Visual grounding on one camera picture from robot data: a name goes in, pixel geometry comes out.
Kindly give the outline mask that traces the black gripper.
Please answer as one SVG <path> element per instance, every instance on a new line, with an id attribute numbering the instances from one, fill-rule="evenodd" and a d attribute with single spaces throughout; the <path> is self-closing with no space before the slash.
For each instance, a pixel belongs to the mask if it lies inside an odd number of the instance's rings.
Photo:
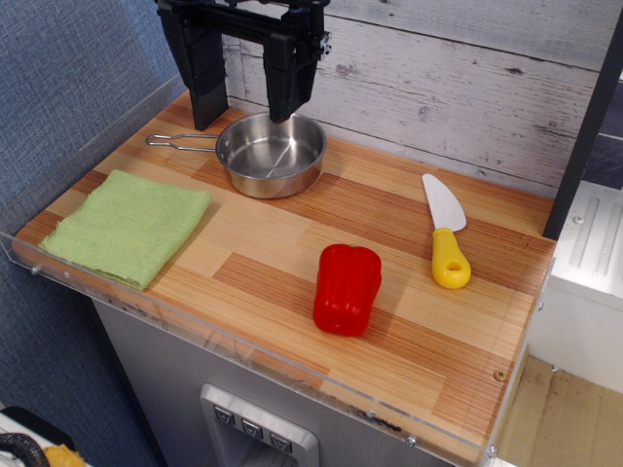
<path id="1" fill-rule="evenodd" d="M 288 120 L 311 99 L 316 61 L 332 51 L 327 1 L 279 1 L 281 18 L 242 10 L 236 1 L 159 1 L 159 18 L 182 80 L 193 97 L 225 82 L 222 34 L 264 44 L 270 119 Z"/>

